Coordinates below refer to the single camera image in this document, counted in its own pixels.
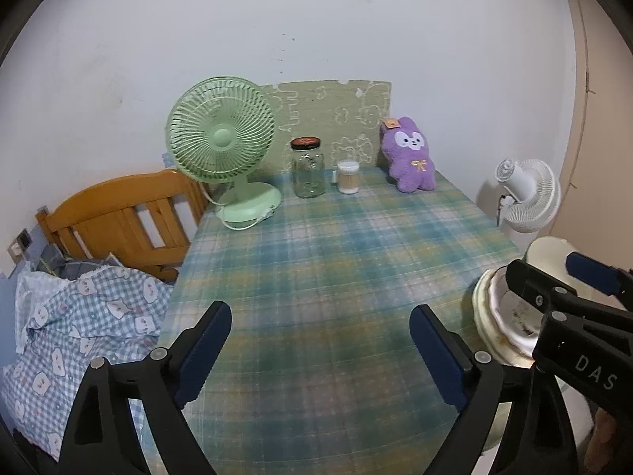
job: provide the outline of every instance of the fan cord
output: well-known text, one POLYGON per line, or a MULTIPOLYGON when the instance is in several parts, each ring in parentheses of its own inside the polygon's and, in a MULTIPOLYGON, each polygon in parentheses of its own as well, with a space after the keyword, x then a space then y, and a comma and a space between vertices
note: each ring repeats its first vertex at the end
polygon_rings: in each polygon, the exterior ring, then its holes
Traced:
POLYGON ((497 227, 499 223, 501 223, 501 210, 505 207, 510 207, 513 203, 517 203, 517 199, 515 199, 512 195, 502 194, 499 196, 499 203, 497 204, 497 227))
POLYGON ((255 225, 257 225, 258 223, 261 223, 263 220, 265 220, 266 218, 270 218, 273 215, 273 212, 275 211, 274 207, 269 207, 268 209, 266 209, 264 211, 264 213, 257 219, 255 219, 254 222, 252 222, 250 225, 248 226, 243 226, 242 228, 235 228, 235 226, 231 226, 229 225, 229 223, 227 223, 226 221, 224 221, 222 218, 220 218, 220 221, 222 222, 222 225, 226 226, 227 228, 230 228, 231 230, 248 230, 249 228, 254 227, 255 225))
POLYGON ((227 223, 223 219, 220 219, 220 221, 222 222, 222 225, 226 226, 227 228, 229 228, 231 230, 248 230, 249 228, 253 228, 255 225, 261 223, 264 219, 265 219, 264 217, 259 217, 254 222, 252 222, 250 225, 243 226, 242 228, 236 228, 235 226, 231 226, 231 225, 229 225, 229 223, 227 223))
POLYGON ((218 207, 224 207, 226 205, 226 203, 216 202, 213 198, 211 198, 211 195, 208 193, 207 188, 204 186, 202 182, 198 182, 198 184, 200 184, 200 189, 202 190, 202 193, 207 197, 207 200, 210 201, 213 205, 216 205, 218 207))
MULTIPOLYGON (((218 207, 224 207, 225 205, 228 205, 226 203, 216 202, 213 198, 211 198, 211 195, 207 192, 207 188, 205 188, 203 183, 202 182, 198 182, 198 184, 200 184, 200 189, 202 190, 203 194, 207 197, 207 200, 210 201, 213 205, 216 205, 218 207)), ((259 218, 255 219, 254 222, 252 222, 250 225, 243 226, 241 228, 236 228, 235 226, 229 225, 229 223, 224 221, 222 218, 220 218, 220 221, 222 222, 222 225, 226 226, 230 230, 248 230, 249 228, 253 228, 255 225, 261 223, 266 218, 269 218, 272 215, 272 213, 274 212, 274 210, 275 209, 273 207, 271 207, 270 209, 266 209, 266 211, 264 212, 264 214, 262 214, 262 216, 260 216, 259 218)))

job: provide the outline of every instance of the white wall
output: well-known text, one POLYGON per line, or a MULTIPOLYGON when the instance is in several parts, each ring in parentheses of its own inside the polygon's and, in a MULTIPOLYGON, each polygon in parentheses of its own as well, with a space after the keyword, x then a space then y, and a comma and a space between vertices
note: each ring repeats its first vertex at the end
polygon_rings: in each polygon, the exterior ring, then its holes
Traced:
POLYGON ((499 160, 560 170, 574 69, 567 0, 46 0, 0 68, 0 247, 44 204, 160 169, 170 107, 218 74, 390 80, 492 214, 499 160))

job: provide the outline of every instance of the wooden bed frame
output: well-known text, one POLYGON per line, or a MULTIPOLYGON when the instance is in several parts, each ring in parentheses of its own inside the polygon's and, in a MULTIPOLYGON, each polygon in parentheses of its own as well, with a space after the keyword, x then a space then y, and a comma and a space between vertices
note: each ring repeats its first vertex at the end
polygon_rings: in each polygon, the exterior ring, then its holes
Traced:
POLYGON ((190 245, 171 200, 181 194, 198 224, 207 200, 196 181, 175 169, 101 182, 71 196, 52 213, 40 210, 36 219, 46 239, 73 257, 102 259, 112 252, 127 267, 172 282, 178 272, 170 266, 182 263, 190 245), (141 204, 148 207, 164 247, 151 243, 135 209, 141 204))

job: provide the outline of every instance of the beige door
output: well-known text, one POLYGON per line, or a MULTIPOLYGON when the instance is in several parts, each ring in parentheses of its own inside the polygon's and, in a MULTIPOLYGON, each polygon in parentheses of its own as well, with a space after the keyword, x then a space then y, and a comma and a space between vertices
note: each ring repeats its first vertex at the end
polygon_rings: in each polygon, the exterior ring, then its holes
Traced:
POLYGON ((584 31, 575 29, 586 38, 579 66, 587 68, 575 109, 579 147, 570 141, 570 183, 550 234, 606 264, 633 268, 633 54, 596 0, 577 2, 584 31))

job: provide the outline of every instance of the fan base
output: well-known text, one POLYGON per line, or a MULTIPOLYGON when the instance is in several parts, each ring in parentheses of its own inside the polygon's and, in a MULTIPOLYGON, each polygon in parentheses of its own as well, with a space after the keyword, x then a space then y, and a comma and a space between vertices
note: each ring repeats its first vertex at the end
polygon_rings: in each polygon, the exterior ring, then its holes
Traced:
POLYGON ((216 211, 219 219, 229 223, 252 222, 279 207, 281 192, 265 182, 250 182, 226 191, 220 203, 225 205, 216 211))

